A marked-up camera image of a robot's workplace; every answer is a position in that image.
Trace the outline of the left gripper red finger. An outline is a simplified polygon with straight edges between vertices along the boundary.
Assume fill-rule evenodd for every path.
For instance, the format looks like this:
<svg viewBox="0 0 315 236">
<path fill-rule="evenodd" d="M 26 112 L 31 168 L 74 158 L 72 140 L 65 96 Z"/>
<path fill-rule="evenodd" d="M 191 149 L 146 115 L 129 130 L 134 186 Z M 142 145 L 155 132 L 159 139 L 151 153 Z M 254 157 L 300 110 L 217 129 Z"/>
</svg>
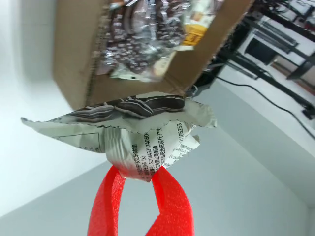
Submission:
<svg viewBox="0 0 315 236">
<path fill-rule="evenodd" d="M 88 236 L 117 236 L 121 197 L 126 179 L 110 168 L 96 194 L 88 225 Z"/>
<path fill-rule="evenodd" d="M 182 186 L 164 168 L 153 176 L 159 216 L 150 227 L 148 236 L 192 236 L 193 213 Z"/>
</svg>

